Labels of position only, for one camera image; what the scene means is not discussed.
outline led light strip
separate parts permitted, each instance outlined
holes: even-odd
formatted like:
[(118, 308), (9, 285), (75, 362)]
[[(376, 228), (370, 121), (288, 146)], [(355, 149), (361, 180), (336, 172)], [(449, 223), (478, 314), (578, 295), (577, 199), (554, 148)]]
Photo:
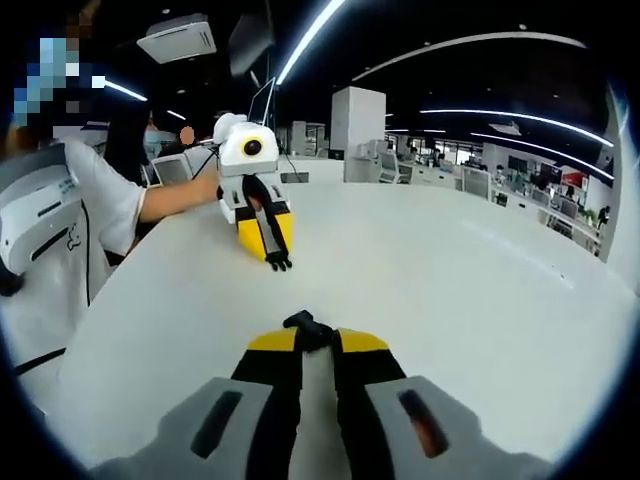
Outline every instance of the led light strip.
[[(131, 90), (129, 90), (128, 88), (124, 88), (123, 86), (118, 85), (117, 83), (113, 83), (110, 82), (109, 80), (104, 79), (104, 77), (93, 77), (92, 78), (92, 87), (93, 88), (100, 88), (100, 87), (110, 87), (113, 88), (114, 90), (118, 90), (119, 92), (122, 93), (126, 93), (127, 95), (129, 95), (130, 97), (135, 98), (136, 100), (140, 100), (142, 102), (146, 102), (147, 101), (147, 97), (144, 97), (142, 95), (140, 95), (139, 93), (136, 92), (132, 92)], [(184, 118), (182, 115), (173, 112), (171, 110), (167, 110), (167, 113), (173, 115), (174, 117), (178, 117), (180, 120), (186, 120), (186, 118)]]
[(613, 180), (613, 176), (612, 175), (609, 175), (607, 172), (605, 172), (603, 170), (600, 170), (598, 167), (594, 167), (590, 163), (587, 163), (587, 162), (585, 162), (583, 160), (579, 160), (576, 157), (572, 157), (571, 155), (567, 155), (566, 153), (558, 152), (557, 150), (552, 150), (552, 149), (547, 148), (547, 147), (542, 147), (542, 146), (536, 145), (534, 143), (528, 143), (528, 142), (522, 142), (520, 140), (514, 140), (513, 138), (496, 137), (494, 135), (485, 135), (484, 133), (472, 133), (471, 135), (473, 135), (475, 137), (495, 138), (496, 140), (503, 140), (505, 142), (519, 143), (521, 145), (527, 145), (528, 147), (539, 148), (539, 149), (545, 150), (547, 152), (555, 153), (556, 155), (560, 155), (562, 157), (565, 157), (565, 158), (568, 158), (570, 160), (573, 160), (574, 162), (578, 162), (580, 165), (584, 165), (585, 167), (590, 168), (594, 172), (597, 172), (600, 175), (603, 175), (604, 177), (608, 178), (609, 180)]
[(327, 21), (333, 16), (334, 13), (336, 13), (336, 11), (342, 6), (345, 1), (346, 0), (331, 0), (322, 11), (322, 13), (318, 15), (318, 18), (315, 19), (309, 30), (307, 30), (307, 33), (304, 34), (304, 37), (302, 37), (302, 40), (300, 40), (300, 43), (291, 54), (289, 61), (287, 61), (286, 65), (282, 69), (282, 73), (280, 73), (280, 76), (278, 77), (276, 85), (282, 85), (282, 82), (285, 81), (293, 66), (296, 64), (302, 53), (311, 43), (311, 40), (313, 40), (320, 29), (324, 26), (324, 24), (327, 23)]
[(137, 100), (142, 100), (143, 102), (146, 102), (146, 101), (147, 101), (147, 97), (143, 97), (143, 96), (142, 96), (142, 95), (140, 95), (139, 93), (132, 92), (132, 91), (131, 91), (131, 90), (129, 90), (128, 88), (121, 87), (121, 86), (120, 86), (120, 85), (118, 85), (117, 83), (110, 82), (109, 80), (105, 80), (105, 81), (104, 81), (104, 85), (105, 85), (105, 87), (111, 87), (111, 88), (113, 88), (114, 90), (118, 90), (119, 92), (126, 93), (126, 94), (127, 94), (127, 95), (129, 95), (130, 97), (133, 97), (133, 98), (135, 98), (135, 99), (137, 99)]
[(480, 113), (483, 115), (505, 115), (508, 117), (526, 118), (527, 120), (536, 120), (538, 122), (544, 122), (550, 125), (555, 125), (556, 127), (566, 128), (567, 130), (572, 130), (581, 135), (584, 135), (585, 137), (589, 137), (594, 140), (597, 140), (603, 145), (606, 145), (607, 147), (613, 147), (613, 143), (611, 143), (609, 140), (599, 137), (595, 133), (591, 133), (581, 128), (574, 127), (573, 125), (569, 125), (567, 123), (558, 122), (556, 120), (551, 120), (549, 118), (544, 118), (544, 117), (536, 117), (534, 115), (525, 115), (523, 113), (498, 112), (494, 110), (461, 110), (461, 109), (421, 110), (420, 113)]

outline ceiling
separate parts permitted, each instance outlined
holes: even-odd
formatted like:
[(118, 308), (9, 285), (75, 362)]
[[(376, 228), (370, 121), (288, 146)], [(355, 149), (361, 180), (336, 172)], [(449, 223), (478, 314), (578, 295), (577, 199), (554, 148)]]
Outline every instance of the ceiling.
[[(85, 59), (104, 68), (107, 78), (149, 98), (161, 128), (207, 123), (220, 109), (246, 110), (256, 87), (249, 76), (229, 73), (229, 36), (243, 12), (269, 18), (275, 45), (269, 52), (277, 75), (328, 0), (180, 0), (149, 2), (132, 9), (129, 1), (103, 0)], [(73, 11), (81, 1), (74, 0)], [(422, 0), (346, 0), (301, 56), (277, 95), (280, 125), (293, 120), (330, 124), (331, 96), (348, 85), (387, 94), (390, 129), (446, 130), (445, 137), (475, 140), (470, 132), (504, 136), (488, 123), (509, 119), (482, 115), (422, 115), (421, 109), (472, 108), (527, 113), (603, 135), (608, 122), (606, 74), (612, 42), (601, 12), (583, 2), (425, 2)], [(154, 23), (192, 13), (208, 15), (218, 53), (158, 65), (137, 47)], [(501, 39), (451, 46), (415, 56), (352, 79), (368, 68), (425, 46), (494, 32), (542, 32), (585, 43), (589, 49), (545, 40)], [(257, 68), (260, 81), (266, 67)], [(121, 94), (106, 91), (95, 116), (108, 119)], [(516, 120), (521, 141), (544, 145), (594, 163), (601, 145), (573, 132)]]

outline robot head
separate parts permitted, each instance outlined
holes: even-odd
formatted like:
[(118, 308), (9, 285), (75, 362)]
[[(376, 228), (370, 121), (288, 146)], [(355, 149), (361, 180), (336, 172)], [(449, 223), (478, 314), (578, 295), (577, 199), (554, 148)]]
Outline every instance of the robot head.
[(220, 175), (275, 172), (278, 156), (276, 136), (271, 129), (250, 122), (235, 123), (220, 147)]

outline air conditioning unit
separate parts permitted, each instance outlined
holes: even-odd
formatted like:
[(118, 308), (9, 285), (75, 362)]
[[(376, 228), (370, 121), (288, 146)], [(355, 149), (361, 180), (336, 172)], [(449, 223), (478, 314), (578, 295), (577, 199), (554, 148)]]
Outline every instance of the air conditioning unit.
[(136, 43), (158, 63), (216, 53), (207, 16), (201, 13), (153, 25)]
[(497, 130), (500, 133), (505, 133), (507, 135), (515, 135), (521, 137), (520, 129), (515, 122), (511, 122), (509, 125), (504, 125), (501, 123), (490, 123), (489, 126), (494, 130)]

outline white table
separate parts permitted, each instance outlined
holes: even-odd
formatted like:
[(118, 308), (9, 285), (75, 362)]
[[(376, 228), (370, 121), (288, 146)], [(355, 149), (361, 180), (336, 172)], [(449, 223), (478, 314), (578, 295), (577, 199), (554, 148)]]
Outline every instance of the white table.
[[(290, 272), (245, 253), (216, 206), (163, 221), (116, 270), (64, 356), (50, 418), (82, 462), (151, 442), (165, 413), (301, 309), (385, 339), (407, 375), (474, 410), (500, 447), (552, 461), (573, 447), (617, 381), (635, 321), (636, 297), (605, 264), (454, 190), (288, 190)], [(346, 469), (327, 460), (340, 454), (335, 426), (305, 414), (312, 399), (334, 402), (316, 393), (330, 385), (321, 364), (305, 363), (291, 478)], [(303, 474), (305, 462), (315, 466)]]

